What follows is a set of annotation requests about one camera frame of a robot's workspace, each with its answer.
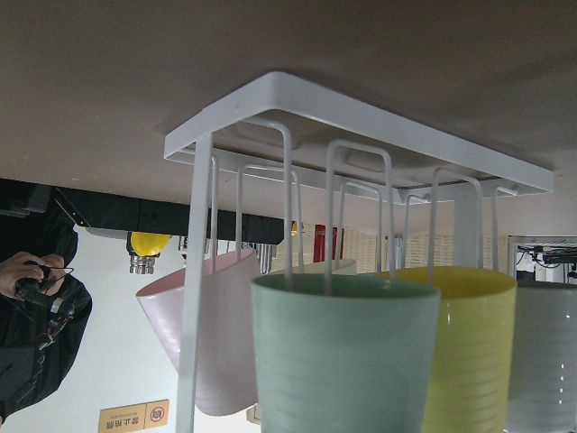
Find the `green cup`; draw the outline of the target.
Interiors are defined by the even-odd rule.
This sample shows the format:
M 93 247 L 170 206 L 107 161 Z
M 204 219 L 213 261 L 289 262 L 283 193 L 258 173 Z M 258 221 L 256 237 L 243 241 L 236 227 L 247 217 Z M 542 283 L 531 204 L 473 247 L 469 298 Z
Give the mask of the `green cup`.
M 370 276 L 252 281 L 265 432 L 418 432 L 440 294 Z

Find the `cream cup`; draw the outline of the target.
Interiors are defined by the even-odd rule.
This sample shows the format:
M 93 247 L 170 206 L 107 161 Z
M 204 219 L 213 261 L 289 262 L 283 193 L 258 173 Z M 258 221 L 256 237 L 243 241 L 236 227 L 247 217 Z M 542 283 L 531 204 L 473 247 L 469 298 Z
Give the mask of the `cream cup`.
M 342 259 L 338 263 L 336 260 L 331 261 L 333 275 L 356 275 L 357 274 L 357 266 L 356 261 L 353 259 Z M 303 269 L 300 269 L 300 266 L 297 265 L 292 268 L 291 274 L 296 275 L 300 273 L 304 274 L 324 274 L 325 273 L 325 262 L 318 262 L 318 263 L 307 263 L 303 265 Z

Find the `pink cup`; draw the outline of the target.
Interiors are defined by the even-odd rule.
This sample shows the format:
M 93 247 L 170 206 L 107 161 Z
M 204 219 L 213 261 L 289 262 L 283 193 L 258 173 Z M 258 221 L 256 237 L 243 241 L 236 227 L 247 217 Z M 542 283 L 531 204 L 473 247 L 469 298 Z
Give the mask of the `pink cup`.
M 197 342 L 196 406 L 226 416 L 257 402 L 250 282 L 261 275 L 253 249 L 205 261 Z M 184 269 L 140 289 L 136 299 L 175 368 L 179 367 Z

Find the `yellow cup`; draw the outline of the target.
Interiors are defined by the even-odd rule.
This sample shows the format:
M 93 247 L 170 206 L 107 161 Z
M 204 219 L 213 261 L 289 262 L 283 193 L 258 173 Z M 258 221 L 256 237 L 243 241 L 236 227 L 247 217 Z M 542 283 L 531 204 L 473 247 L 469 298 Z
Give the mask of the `yellow cup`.
M 516 281 L 484 268 L 397 271 L 402 281 L 441 292 L 434 362 L 422 429 L 500 432 L 505 427 Z

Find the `grey-white cup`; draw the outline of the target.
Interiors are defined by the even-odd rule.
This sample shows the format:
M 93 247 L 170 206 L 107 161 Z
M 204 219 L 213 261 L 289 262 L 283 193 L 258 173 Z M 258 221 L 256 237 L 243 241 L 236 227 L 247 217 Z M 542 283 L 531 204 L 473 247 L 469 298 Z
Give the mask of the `grey-white cup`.
M 508 432 L 568 432 L 576 421 L 576 287 L 519 281 Z

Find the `person in black jacket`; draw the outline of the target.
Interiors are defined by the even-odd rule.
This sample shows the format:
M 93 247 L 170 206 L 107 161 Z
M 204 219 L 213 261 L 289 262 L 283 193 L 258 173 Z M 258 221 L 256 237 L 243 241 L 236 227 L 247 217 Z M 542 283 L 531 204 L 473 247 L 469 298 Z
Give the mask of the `person in black jacket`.
M 17 216 L 34 186 L 1 181 L 1 418 L 53 394 L 76 361 L 92 299 L 69 272 L 74 223 L 53 195 Z

